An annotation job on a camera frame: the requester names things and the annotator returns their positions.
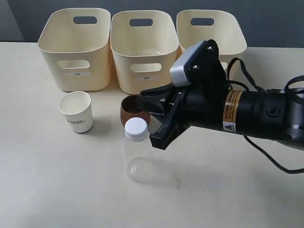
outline copper cup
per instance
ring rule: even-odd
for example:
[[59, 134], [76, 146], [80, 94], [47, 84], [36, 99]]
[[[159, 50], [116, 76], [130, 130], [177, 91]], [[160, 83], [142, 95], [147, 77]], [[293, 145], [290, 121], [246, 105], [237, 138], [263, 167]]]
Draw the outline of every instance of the copper cup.
[[124, 126], [125, 123], [134, 117], [140, 117], [144, 119], [147, 124], [149, 125], [151, 121], [151, 116], [149, 113], [141, 110], [136, 105], [136, 98], [137, 95], [130, 95], [123, 99], [121, 106], [120, 106], [120, 121]]

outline white table surface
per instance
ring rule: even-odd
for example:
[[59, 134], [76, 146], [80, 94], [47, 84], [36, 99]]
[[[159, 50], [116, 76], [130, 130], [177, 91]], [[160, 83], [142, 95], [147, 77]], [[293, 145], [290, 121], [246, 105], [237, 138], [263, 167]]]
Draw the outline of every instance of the white table surface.
[[[304, 74], [304, 49], [248, 48], [243, 59], [266, 88]], [[304, 174], [283, 173], [242, 136], [191, 127], [155, 151], [163, 175], [133, 182], [116, 80], [90, 93], [95, 124], [77, 134], [37, 44], [0, 43], [0, 71], [1, 228], [303, 227]], [[254, 141], [286, 167], [304, 167], [303, 151]]]

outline clear plastic bottle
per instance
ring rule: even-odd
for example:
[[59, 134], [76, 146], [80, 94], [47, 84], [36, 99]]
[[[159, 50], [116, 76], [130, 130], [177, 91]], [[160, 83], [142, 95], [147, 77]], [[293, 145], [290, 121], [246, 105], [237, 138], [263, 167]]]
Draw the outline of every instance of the clear plastic bottle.
[[124, 126], [122, 151], [128, 176], [133, 181], [142, 181], [151, 169], [152, 156], [148, 125], [142, 118], [132, 118]]

